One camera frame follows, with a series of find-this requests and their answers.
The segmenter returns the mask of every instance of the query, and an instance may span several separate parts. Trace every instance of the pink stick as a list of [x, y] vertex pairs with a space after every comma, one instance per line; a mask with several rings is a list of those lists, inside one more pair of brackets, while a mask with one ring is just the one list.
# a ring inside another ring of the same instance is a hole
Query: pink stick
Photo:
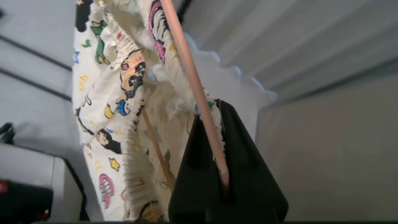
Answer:
[[193, 96], [197, 101], [197, 105], [200, 110], [200, 116], [203, 120], [203, 124], [205, 125], [207, 138], [209, 139], [211, 151], [213, 151], [213, 155], [216, 158], [216, 164], [220, 171], [220, 178], [224, 187], [224, 193], [227, 193], [229, 190], [228, 168], [226, 166], [223, 148], [221, 147], [220, 140], [218, 139], [216, 128], [214, 126], [213, 118], [211, 117], [197, 69], [193, 63], [187, 41], [183, 35], [180, 22], [178, 21], [177, 14], [175, 13], [175, 9], [171, 0], [160, 1], [162, 3], [162, 7], [166, 15], [167, 23], [169, 24], [175, 45], [177, 47], [177, 52], [180, 55], [185, 74], [191, 85]]

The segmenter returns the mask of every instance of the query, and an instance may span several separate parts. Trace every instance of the green cartoon figure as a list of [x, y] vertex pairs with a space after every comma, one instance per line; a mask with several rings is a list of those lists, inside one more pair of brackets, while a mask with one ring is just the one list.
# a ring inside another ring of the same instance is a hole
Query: green cartoon figure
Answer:
[[98, 39], [97, 51], [95, 53], [95, 61], [98, 64], [105, 63], [105, 64], [109, 65], [109, 60], [107, 60], [104, 55], [105, 43], [101, 39], [102, 30], [108, 25], [104, 20], [102, 20], [100, 22], [92, 21], [91, 23], [92, 23], [91, 30], [93, 31], [95, 37]]

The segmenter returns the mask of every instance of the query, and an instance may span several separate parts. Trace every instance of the corrugated panel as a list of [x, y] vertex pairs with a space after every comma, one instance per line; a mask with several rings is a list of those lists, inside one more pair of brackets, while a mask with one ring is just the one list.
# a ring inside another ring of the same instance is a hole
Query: corrugated panel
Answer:
[[200, 0], [184, 30], [288, 99], [398, 56], [398, 1]]

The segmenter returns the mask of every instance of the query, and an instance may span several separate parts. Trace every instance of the patterned fabric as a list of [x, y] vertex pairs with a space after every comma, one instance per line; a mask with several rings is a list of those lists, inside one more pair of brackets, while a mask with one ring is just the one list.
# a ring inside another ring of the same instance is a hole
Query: patterned fabric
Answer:
[[75, 26], [73, 107], [104, 219], [167, 219], [170, 189], [140, 114], [175, 177], [196, 103], [160, 2], [77, 0]]

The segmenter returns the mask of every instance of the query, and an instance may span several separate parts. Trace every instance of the cartoon print fabric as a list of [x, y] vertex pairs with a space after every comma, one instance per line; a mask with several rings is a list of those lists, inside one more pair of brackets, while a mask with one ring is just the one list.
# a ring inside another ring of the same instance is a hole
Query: cartoon print fabric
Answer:
[[101, 213], [167, 219], [171, 193], [140, 115], [145, 108], [176, 177], [196, 103], [160, 2], [77, 0], [75, 28], [73, 112]]

